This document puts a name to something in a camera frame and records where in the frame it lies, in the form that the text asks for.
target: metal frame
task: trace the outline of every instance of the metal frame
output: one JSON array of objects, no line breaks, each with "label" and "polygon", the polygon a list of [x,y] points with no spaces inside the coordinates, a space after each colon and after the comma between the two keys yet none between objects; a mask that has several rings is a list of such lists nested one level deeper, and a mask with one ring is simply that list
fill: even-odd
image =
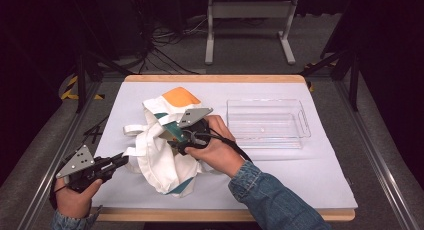
[{"label": "metal frame", "polygon": [[278,32],[284,54],[289,65],[296,63],[288,35],[296,11],[298,0],[281,2],[213,2],[208,0],[208,38],[206,42],[205,64],[213,63],[214,18],[285,18],[283,31]]},{"label": "metal frame", "polygon": [[76,113],[75,117],[72,119],[68,132],[66,133],[59,149],[57,150],[56,155],[52,160],[52,163],[44,175],[43,180],[41,181],[37,192],[34,195],[34,198],[32,199],[27,211],[25,212],[25,215],[22,217],[21,223],[18,226],[19,230],[31,229],[32,225],[37,220],[38,215],[40,214],[40,211],[49,196],[50,184],[53,181],[53,177],[55,177],[55,171],[59,167],[60,161],[65,156],[65,153],[69,152],[69,148],[75,138],[78,126],[84,119],[84,116],[90,106],[90,103],[92,102],[92,99],[94,99],[100,84],[100,82],[93,82],[90,84],[87,94],[88,101],[86,104],[84,104],[84,107],[81,109],[81,111]]},{"label": "metal frame", "polygon": [[349,115],[355,124],[355,127],[358,129],[361,139],[366,147],[365,154],[370,160],[371,166],[377,175],[381,187],[383,188],[383,191],[386,194],[386,197],[389,200],[389,203],[393,208],[393,212],[398,218],[402,229],[420,229],[408,205],[406,204],[395,179],[387,167],[386,162],[381,156],[380,151],[374,146],[373,142],[369,138],[368,131],[359,112],[355,111],[350,105],[350,96],[346,86],[342,81],[335,81],[334,84],[343,100],[345,108],[348,110]]}]

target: white bag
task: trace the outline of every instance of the white bag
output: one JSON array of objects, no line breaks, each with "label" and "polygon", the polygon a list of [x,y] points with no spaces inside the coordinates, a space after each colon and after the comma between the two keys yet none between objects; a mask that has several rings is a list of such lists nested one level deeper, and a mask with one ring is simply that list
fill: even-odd
[{"label": "white bag", "polygon": [[142,173],[150,185],[162,194],[184,197],[194,188],[197,173],[204,172],[201,164],[190,155],[182,156],[173,152],[162,136],[171,133],[181,139],[177,127],[186,109],[202,107],[200,100],[182,87],[172,89],[162,96],[143,102],[147,125],[129,125],[124,134],[136,135],[135,148],[128,148],[124,156],[137,159],[138,166],[127,167]]}]

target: denim jacket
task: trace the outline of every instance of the denim jacket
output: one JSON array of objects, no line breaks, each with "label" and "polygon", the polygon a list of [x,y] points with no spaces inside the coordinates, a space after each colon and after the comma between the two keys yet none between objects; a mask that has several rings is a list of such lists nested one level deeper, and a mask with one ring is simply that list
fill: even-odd
[{"label": "denim jacket", "polygon": [[96,222],[100,214],[100,206],[94,214],[87,218],[70,218],[63,216],[59,211],[54,212],[53,220],[50,223],[52,230],[89,230]]},{"label": "denim jacket", "polygon": [[[274,176],[263,173],[246,161],[228,187],[237,201],[244,203],[264,230],[331,229],[315,209],[305,203]],[[100,208],[88,218],[63,216],[57,210],[53,230],[86,230],[96,221]]]}]

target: clear plastic container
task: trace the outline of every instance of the clear plastic container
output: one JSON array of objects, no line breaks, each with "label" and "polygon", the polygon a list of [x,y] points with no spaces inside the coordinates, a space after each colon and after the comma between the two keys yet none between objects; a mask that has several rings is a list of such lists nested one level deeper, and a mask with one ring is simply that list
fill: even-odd
[{"label": "clear plastic container", "polygon": [[311,136],[297,99],[228,100],[227,126],[242,149],[301,149]]}]

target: wooden table edge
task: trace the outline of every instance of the wooden table edge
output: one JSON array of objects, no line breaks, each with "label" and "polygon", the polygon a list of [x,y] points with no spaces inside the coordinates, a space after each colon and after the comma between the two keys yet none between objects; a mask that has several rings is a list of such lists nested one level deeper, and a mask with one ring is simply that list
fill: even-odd
[{"label": "wooden table edge", "polygon": [[[317,210],[325,221],[347,222],[355,218],[354,209]],[[98,221],[125,222],[252,222],[246,210],[179,210],[179,209],[128,209],[103,208]]]},{"label": "wooden table edge", "polygon": [[124,82],[305,83],[300,75],[129,75]]}]

